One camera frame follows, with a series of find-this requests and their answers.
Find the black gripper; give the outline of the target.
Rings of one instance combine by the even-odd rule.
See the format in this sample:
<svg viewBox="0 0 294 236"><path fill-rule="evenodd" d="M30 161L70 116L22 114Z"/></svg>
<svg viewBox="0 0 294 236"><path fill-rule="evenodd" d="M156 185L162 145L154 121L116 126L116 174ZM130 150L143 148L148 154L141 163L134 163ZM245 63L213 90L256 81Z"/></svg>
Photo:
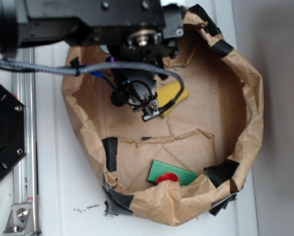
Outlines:
<svg viewBox="0 0 294 236"><path fill-rule="evenodd" d="M160 115L153 72L121 68L111 72L116 84L111 95L115 106L128 104L134 112L143 111L143 121Z"/></svg>

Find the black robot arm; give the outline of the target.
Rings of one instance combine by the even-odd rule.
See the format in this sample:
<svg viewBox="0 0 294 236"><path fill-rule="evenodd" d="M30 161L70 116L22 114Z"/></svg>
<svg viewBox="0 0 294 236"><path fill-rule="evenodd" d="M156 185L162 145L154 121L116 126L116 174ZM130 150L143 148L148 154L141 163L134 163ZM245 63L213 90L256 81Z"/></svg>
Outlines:
<svg viewBox="0 0 294 236"><path fill-rule="evenodd" d="M155 76L168 78L163 58L178 55L186 9L158 0L0 0L0 69L79 76L112 71L115 106L128 104L143 111L143 120L173 107L184 91L159 105ZM106 46L105 63L46 67L14 61L17 50L66 42L72 47Z"/></svg>

